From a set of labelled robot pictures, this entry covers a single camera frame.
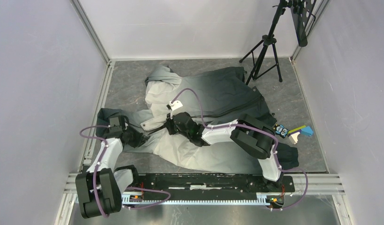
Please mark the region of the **grey black gradient jacket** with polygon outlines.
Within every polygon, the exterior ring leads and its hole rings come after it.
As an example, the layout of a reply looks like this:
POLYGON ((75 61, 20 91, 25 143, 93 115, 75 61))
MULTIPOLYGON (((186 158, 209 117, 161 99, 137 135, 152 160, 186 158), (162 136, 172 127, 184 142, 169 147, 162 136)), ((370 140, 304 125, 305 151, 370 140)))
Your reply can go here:
POLYGON ((216 173, 262 173, 256 158, 234 142, 213 145, 193 144, 182 134, 169 133, 166 120, 168 103, 182 103, 182 111, 190 115, 199 127, 228 124, 249 115, 272 128, 276 119, 270 114, 264 97, 256 88, 244 83, 243 67, 225 67, 198 75, 180 77, 167 66, 156 67, 145 79, 146 110, 127 112, 102 108, 97 115, 96 135, 103 137, 110 117, 126 116, 132 128, 143 135, 137 147, 129 144, 124 151, 152 153, 176 166, 216 173))

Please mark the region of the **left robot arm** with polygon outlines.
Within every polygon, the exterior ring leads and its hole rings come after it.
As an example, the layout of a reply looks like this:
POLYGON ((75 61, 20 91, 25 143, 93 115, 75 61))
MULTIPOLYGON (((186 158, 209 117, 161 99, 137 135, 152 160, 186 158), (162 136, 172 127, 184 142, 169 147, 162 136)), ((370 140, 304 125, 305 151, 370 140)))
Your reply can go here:
POLYGON ((124 146, 138 147, 145 136, 134 129, 124 115, 112 116, 103 134, 94 138, 101 148, 92 165, 76 176, 75 185, 83 218, 108 217, 122 208, 122 193, 140 187, 140 177, 134 165, 115 167, 124 146))

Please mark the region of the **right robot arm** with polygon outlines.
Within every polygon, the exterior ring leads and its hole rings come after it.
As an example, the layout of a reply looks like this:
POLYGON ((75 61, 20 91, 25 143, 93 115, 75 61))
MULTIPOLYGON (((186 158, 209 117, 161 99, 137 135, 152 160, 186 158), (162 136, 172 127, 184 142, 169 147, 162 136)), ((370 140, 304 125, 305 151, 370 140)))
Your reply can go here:
POLYGON ((165 127, 170 135, 180 134, 198 147, 235 143, 258 160, 267 190, 276 191, 283 184, 282 166, 276 156, 279 141, 272 128, 250 115, 242 114, 228 123, 206 125, 195 122, 187 112, 168 113, 165 127))

